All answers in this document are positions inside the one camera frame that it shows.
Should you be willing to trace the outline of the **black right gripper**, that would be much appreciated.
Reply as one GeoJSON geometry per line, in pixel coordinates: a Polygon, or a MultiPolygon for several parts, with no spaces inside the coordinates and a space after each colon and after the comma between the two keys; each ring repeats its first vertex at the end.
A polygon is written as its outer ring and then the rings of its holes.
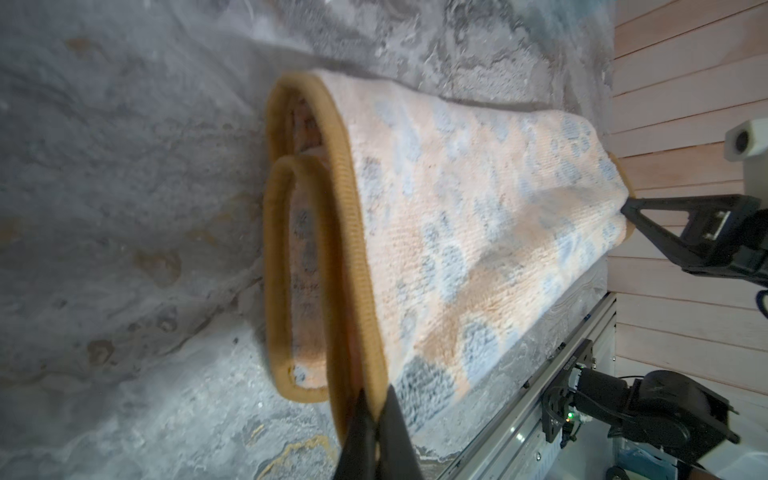
{"type": "Polygon", "coordinates": [[[767,211],[747,195],[629,198],[621,213],[687,273],[767,286],[767,211]],[[684,212],[680,235],[646,211],[684,212]]]}

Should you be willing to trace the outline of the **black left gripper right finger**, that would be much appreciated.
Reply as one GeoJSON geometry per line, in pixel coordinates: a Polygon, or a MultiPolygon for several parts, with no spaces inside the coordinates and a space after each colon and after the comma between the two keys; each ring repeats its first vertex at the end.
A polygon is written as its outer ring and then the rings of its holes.
{"type": "Polygon", "coordinates": [[[389,386],[377,426],[376,479],[423,480],[415,449],[393,386],[389,386]]]}

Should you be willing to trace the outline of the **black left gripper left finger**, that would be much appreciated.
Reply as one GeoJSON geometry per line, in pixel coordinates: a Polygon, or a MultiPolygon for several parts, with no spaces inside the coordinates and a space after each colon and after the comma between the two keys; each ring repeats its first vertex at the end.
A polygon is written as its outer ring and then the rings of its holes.
{"type": "Polygon", "coordinates": [[[359,392],[333,480],[374,480],[377,472],[376,423],[364,390],[359,392]]]}

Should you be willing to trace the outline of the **orange paw print towel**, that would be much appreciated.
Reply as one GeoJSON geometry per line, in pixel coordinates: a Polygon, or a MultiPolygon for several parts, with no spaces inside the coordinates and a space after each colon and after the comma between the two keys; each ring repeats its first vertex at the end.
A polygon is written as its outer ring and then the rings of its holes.
{"type": "Polygon", "coordinates": [[[289,73],[266,107],[267,351],[286,399],[364,393],[421,429],[627,237],[633,190],[584,117],[289,73]]]}

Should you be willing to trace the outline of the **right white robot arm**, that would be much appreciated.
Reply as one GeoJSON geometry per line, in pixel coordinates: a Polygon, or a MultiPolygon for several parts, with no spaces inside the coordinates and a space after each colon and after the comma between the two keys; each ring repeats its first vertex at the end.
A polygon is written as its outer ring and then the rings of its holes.
{"type": "MultiPolygon", "coordinates": [[[[767,210],[748,195],[630,198],[622,214],[684,272],[758,285],[767,312],[767,210]]],[[[697,459],[723,441],[739,443],[728,423],[732,407],[694,380],[656,370],[633,384],[583,369],[571,404],[609,425],[609,437],[662,447],[697,459]]]]}

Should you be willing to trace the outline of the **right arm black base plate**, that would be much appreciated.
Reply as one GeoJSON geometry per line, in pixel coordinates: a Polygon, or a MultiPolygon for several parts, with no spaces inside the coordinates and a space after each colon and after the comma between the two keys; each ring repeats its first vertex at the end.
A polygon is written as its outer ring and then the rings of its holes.
{"type": "Polygon", "coordinates": [[[555,374],[540,397],[545,440],[557,443],[561,449],[574,441],[579,429],[579,420],[572,408],[571,376],[574,369],[575,361],[571,360],[555,374]]]}

